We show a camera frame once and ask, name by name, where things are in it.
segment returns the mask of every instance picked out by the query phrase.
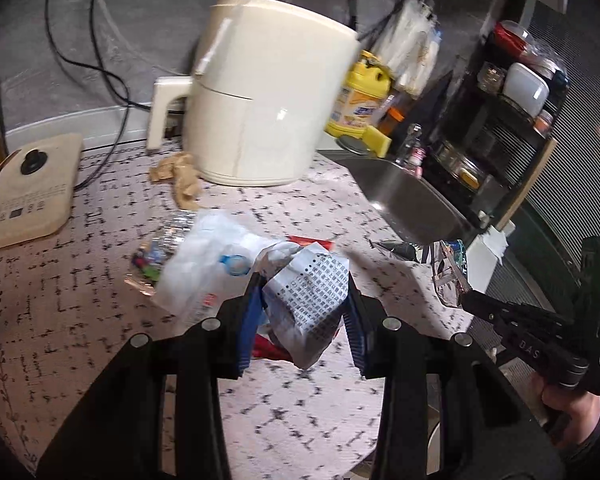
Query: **countertop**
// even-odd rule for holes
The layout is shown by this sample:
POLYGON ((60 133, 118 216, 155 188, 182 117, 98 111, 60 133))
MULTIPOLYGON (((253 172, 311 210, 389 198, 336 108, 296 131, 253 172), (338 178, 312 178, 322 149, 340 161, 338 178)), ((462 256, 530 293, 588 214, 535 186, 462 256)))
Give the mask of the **countertop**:
MULTIPOLYGON (((143 141, 119 147, 97 182, 74 197, 55 235, 0 250, 0 434, 31 470, 106 363, 134 333, 174 335, 178 324, 123 283, 128 256, 174 210, 167 184, 147 179, 143 141)), ((85 152, 88 172, 103 150, 85 152)), ((302 180, 274 188, 204 183, 200 203, 225 208, 260 234, 334 240, 356 285, 420 332, 449 338, 472 316, 442 306, 430 267, 396 262, 368 238, 395 234, 348 171, 316 155, 302 180)), ((220 381, 224 434, 234 478, 330 479, 375 446, 382 380, 364 381, 344 330, 315 367, 253 362, 239 381, 220 381)), ((166 421, 165 462, 173 439, 166 421)))

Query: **white cable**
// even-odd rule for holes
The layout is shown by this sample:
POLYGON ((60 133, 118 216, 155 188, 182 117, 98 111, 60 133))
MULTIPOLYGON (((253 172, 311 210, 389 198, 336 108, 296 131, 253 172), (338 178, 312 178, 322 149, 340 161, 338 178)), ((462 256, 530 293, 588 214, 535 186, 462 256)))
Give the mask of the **white cable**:
POLYGON ((127 40, 126 38, 122 35, 122 33, 120 32, 118 26, 116 25, 116 22, 113 21, 113 18, 111 17, 111 14, 109 13, 109 9, 107 8, 107 4, 104 0, 97 0, 98 4, 100 6, 100 10, 102 11, 103 15, 104 15, 104 19, 107 21, 107 23, 109 23, 109 27, 111 28, 111 30, 113 31, 114 35, 118 38, 118 40, 120 41, 120 43, 122 43, 124 46, 126 46, 126 49, 131 52, 132 54, 134 54, 138 59, 142 59, 145 63, 147 63, 148 65, 151 65, 155 68, 159 68, 160 70, 163 70, 169 74, 173 74, 173 75, 187 75, 187 74, 183 74, 180 72, 176 72, 175 70, 171 70, 169 68, 165 68, 163 66, 160 66, 159 64, 157 64, 156 62, 152 61, 151 59, 147 58, 144 54, 142 54, 141 52, 138 52, 127 40))
POLYGON ((241 9, 250 2, 251 0, 240 0, 239 3, 233 9, 231 9, 229 15, 226 18, 222 19, 222 22, 220 22, 220 25, 218 27, 218 31, 216 32, 216 35, 214 36, 214 39, 211 42, 211 45, 205 52, 205 55, 200 58, 200 61, 196 65, 194 73, 197 77, 202 77, 205 74, 209 63, 216 55, 218 48, 220 47, 222 41, 226 37, 227 32, 230 30, 231 24, 236 20, 236 18, 238 18, 238 13, 241 11, 241 9))

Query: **yellow detergent bottle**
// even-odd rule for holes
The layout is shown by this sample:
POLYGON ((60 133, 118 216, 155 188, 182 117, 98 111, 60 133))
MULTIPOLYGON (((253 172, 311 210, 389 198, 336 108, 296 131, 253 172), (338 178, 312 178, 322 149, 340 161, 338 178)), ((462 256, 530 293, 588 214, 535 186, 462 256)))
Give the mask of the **yellow detergent bottle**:
POLYGON ((344 81, 325 131, 333 137, 362 137, 371 114, 389 94, 391 79, 379 66, 370 63, 376 57, 362 51, 344 81))

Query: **black knob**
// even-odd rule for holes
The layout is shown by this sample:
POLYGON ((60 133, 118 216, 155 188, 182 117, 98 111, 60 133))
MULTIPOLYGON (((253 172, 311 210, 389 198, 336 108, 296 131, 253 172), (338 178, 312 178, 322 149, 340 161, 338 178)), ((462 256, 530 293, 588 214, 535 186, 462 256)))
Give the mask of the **black knob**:
POLYGON ((20 173, 23 175, 30 175, 35 173, 37 170, 42 168, 46 163, 46 153, 40 152, 39 150, 31 150, 27 155, 24 156, 24 161, 20 166, 20 173))

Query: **cream-colored air fryer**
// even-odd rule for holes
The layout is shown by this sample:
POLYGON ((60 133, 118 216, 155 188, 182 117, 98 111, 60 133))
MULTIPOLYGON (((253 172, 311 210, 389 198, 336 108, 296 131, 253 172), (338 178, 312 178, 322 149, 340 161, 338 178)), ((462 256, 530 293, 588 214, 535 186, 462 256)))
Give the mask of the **cream-colored air fryer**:
POLYGON ((192 76, 155 83, 147 148, 160 147, 168 105, 188 96, 182 142, 203 178, 231 186, 291 182, 308 169, 359 50, 355 31, 310 10, 218 0, 192 76))

